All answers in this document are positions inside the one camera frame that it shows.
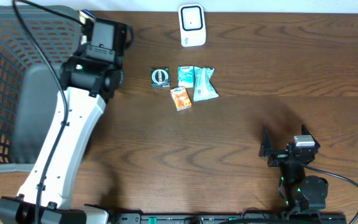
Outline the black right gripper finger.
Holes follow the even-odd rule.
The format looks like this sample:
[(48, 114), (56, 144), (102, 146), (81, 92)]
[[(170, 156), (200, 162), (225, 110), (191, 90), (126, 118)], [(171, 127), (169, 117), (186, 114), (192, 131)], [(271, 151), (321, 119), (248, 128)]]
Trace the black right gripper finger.
[(263, 137), (260, 145), (259, 155), (269, 156), (273, 151), (272, 142), (270, 140), (269, 132), (267, 128), (263, 128)]
[[(312, 135), (305, 124), (301, 125), (301, 133), (302, 133), (302, 135)], [(315, 140), (315, 146), (318, 146), (319, 145), (318, 141), (314, 137), (313, 137), (313, 139)]]

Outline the mint green snack packet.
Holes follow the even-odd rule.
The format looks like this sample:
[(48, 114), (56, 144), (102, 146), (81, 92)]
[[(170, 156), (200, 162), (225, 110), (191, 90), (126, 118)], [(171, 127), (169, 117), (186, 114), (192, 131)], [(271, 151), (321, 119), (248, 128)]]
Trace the mint green snack packet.
[(210, 79), (214, 74), (213, 68), (194, 67), (195, 84), (193, 101), (209, 100), (217, 98), (219, 95), (210, 83)]

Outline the orange small snack pack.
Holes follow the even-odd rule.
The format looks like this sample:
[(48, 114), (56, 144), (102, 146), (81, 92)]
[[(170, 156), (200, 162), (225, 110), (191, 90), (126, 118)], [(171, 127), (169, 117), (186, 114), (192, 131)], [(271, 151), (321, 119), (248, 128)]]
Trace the orange small snack pack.
[(174, 89), (171, 89), (170, 95), (172, 97), (172, 100), (175, 104), (177, 111), (191, 108), (192, 102), (184, 86), (179, 86)]

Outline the teal small tissue pack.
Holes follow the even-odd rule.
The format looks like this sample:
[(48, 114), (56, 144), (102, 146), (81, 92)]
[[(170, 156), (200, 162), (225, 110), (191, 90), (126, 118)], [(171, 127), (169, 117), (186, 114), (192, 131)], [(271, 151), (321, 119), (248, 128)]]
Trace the teal small tissue pack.
[(193, 88), (195, 81), (194, 66), (178, 67), (178, 86)]

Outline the dark round-label can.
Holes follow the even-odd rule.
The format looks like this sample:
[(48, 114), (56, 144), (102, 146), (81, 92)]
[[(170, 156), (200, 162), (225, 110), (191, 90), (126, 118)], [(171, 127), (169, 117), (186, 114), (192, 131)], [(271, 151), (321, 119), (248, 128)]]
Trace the dark round-label can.
[(170, 72), (168, 67), (151, 68), (150, 70), (151, 87), (169, 88), (170, 87)]

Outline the orange wet wipes pack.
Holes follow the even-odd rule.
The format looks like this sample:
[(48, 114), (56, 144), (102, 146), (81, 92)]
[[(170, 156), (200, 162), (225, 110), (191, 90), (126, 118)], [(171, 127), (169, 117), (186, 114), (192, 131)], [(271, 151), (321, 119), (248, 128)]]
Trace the orange wet wipes pack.
[[(94, 22), (96, 20), (96, 16), (89, 10), (87, 9), (83, 9), (79, 12), (80, 15), (80, 21), (82, 23), (85, 23), (87, 19), (91, 20), (92, 22)], [(82, 34), (81, 35), (81, 40), (80, 40), (80, 44), (85, 44), (87, 42), (87, 37)]]

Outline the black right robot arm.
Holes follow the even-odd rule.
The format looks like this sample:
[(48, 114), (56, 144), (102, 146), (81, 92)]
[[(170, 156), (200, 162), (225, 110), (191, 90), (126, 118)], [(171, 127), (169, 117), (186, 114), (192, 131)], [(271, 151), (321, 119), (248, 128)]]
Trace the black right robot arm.
[(328, 181), (305, 174), (306, 166), (315, 160), (319, 148), (320, 144), (305, 125), (301, 126), (301, 134), (294, 136), (285, 149), (274, 149), (268, 130), (263, 129), (259, 156), (268, 159), (269, 167), (280, 168), (278, 189), (288, 206), (288, 211), (282, 213), (286, 220), (300, 214), (317, 215), (326, 208)]

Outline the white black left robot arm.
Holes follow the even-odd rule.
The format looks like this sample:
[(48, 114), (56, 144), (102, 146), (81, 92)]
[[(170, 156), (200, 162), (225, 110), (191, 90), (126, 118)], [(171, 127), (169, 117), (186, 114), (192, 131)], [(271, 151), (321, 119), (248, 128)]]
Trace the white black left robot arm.
[(1, 197), (3, 223), (108, 223), (96, 205), (72, 208), (78, 168), (96, 123), (124, 80), (122, 57), (71, 56), (60, 69), (61, 93), (49, 131), (16, 197)]

